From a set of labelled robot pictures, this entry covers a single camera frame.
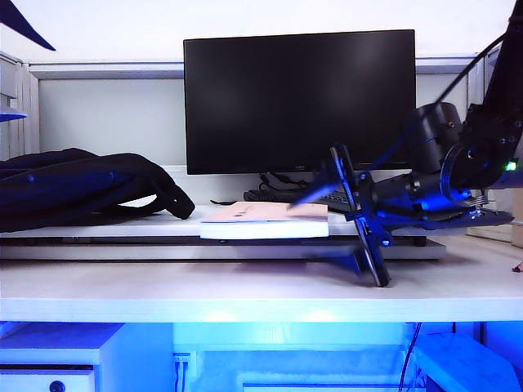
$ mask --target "black bag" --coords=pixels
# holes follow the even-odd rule
[[[153,194],[143,207],[119,205]],[[92,213],[134,218],[163,209],[186,219],[194,204],[160,166],[138,154],[66,149],[0,162],[0,232],[63,225]]]

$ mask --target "black monitor screen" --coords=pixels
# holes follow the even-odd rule
[[[189,174],[369,168],[414,109],[414,31],[184,41]],[[400,149],[381,168],[407,167]]]

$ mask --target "green led light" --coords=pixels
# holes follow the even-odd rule
[[[517,168],[517,163],[514,161],[509,161],[507,165],[505,166],[505,170],[508,172],[514,171]]]

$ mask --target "white desk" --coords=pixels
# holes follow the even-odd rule
[[[523,320],[523,250],[439,237],[439,261],[388,262],[377,288],[305,261],[0,264],[0,319],[79,322],[406,322]]]

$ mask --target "book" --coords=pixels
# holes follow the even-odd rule
[[[305,203],[236,202],[200,221],[200,237],[262,239],[328,237],[328,208]]]

